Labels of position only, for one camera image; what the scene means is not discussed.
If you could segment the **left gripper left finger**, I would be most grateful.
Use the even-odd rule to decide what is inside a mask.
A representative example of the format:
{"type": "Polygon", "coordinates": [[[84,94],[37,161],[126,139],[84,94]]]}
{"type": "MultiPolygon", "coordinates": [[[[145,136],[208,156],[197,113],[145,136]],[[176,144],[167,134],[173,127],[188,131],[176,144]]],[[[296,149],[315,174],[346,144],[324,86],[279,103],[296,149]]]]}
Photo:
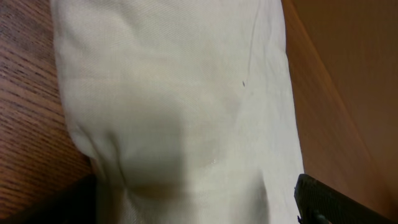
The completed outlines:
{"type": "Polygon", "coordinates": [[[96,177],[91,174],[1,224],[95,224],[96,177]]]}

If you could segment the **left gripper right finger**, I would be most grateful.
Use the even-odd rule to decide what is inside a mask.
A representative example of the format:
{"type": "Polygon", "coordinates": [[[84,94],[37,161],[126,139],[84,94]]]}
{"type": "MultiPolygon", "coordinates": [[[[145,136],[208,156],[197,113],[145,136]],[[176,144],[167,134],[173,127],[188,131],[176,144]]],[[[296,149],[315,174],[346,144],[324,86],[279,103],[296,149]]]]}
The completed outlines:
{"type": "Polygon", "coordinates": [[[300,224],[396,224],[307,174],[300,174],[294,198],[300,224]]]}

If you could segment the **cream cloth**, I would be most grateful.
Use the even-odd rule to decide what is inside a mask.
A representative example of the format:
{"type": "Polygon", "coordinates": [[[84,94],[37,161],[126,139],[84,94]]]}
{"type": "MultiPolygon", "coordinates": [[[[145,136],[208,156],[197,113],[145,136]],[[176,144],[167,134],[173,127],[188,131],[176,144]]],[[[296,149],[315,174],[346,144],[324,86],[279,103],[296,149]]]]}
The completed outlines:
{"type": "Polygon", "coordinates": [[[98,223],[296,223],[303,160],[279,0],[50,3],[98,223]]]}

